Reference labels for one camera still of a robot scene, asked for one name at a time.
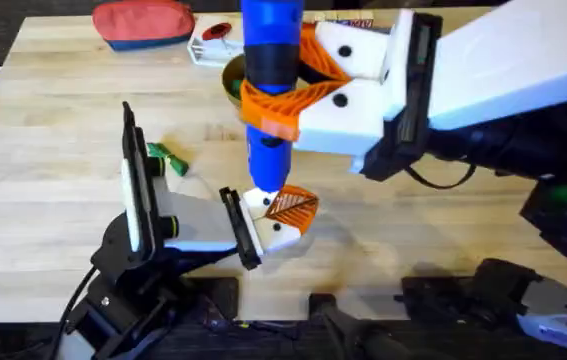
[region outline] black screw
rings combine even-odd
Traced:
[[[334,97],[332,97],[332,101],[334,102],[334,105],[336,105],[338,107],[346,107],[347,106],[347,96],[345,96],[343,94],[334,95]]]
[[[343,57],[348,57],[350,55],[352,55],[352,48],[347,46],[347,45],[343,45],[339,48],[339,55],[343,56]]]

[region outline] bowl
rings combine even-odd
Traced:
[[[225,65],[221,74],[221,82],[228,100],[241,110],[240,86],[245,78],[245,56],[239,55]]]

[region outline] red pouch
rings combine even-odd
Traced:
[[[187,41],[194,30],[188,5],[172,0],[124,0],[99,5],[94,27],[115,51]]]

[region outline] black clamp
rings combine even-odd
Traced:
[[[261,259],[256,252],[254,243],[252,243],[250,231],[243,217],[243,211],[240,205],[241,198],[236,190],[230,190],[228,187],[219,190],[219,194],[221,195],[223,204],[225,204],[227,214],[230,217],[232,230],[234,230],[234,236],[236,237],[236,249],[241,258],[241,263],[243,263],[246,269],[252,270],[261,265]]]

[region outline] orange plastic part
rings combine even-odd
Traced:
[[[301,110],[345,85],[345,81],[324,81],[304,89],[271,96],[247,80],[241,83],[241,118],[257,129],[288,141],[299,138]]]
[[[241,84],[242,120],[287,141],[298,140],[299,114],[303,109],[351,80],[316,41],[314,25],[303,24],[299,47],[301,61],[333,81],[320,82],[277,96],[258,90],[247,80]]]
[[[303,24],[299,41],[301,61],[332,80],[352,80],[316,40],[315,30],[316,24]]]
[[[299,229],[301,235],[310,228],[319,198],[298,186],[285,185],[267,209],[265,217]]]

